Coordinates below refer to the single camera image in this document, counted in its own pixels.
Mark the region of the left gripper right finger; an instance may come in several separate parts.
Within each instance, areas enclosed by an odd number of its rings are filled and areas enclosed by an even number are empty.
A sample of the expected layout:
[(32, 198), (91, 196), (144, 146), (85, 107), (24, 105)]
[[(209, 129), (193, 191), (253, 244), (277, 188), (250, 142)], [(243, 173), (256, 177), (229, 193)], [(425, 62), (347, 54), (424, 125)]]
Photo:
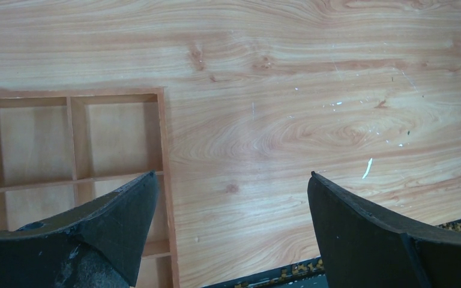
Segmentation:
[(461, 287), (461, 233), (389, 210), (317, 173), (307, 196), (330, 287)]

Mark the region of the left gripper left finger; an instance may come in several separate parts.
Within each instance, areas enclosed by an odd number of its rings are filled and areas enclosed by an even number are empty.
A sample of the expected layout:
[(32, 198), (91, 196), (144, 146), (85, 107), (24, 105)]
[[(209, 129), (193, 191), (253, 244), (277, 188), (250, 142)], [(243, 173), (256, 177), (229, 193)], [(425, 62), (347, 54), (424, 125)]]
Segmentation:
[(90, 202), (0, 231), (0, 287), (131, 287), (160, 186), (144, 173)]

